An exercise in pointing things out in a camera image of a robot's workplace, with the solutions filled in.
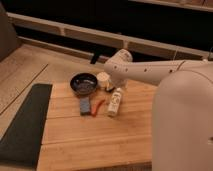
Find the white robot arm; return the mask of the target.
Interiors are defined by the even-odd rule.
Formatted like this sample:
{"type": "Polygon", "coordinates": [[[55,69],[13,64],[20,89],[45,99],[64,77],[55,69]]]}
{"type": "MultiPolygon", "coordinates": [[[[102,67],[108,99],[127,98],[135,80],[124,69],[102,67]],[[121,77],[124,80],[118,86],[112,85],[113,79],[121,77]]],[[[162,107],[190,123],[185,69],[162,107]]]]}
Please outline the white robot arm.
{"type": "Polygon", "coordinates": [[[213,171],[213,60],[135,62],[121,49],[104,70],[115,86],[132,79],[157,87],[153,171],[213,171]]]}

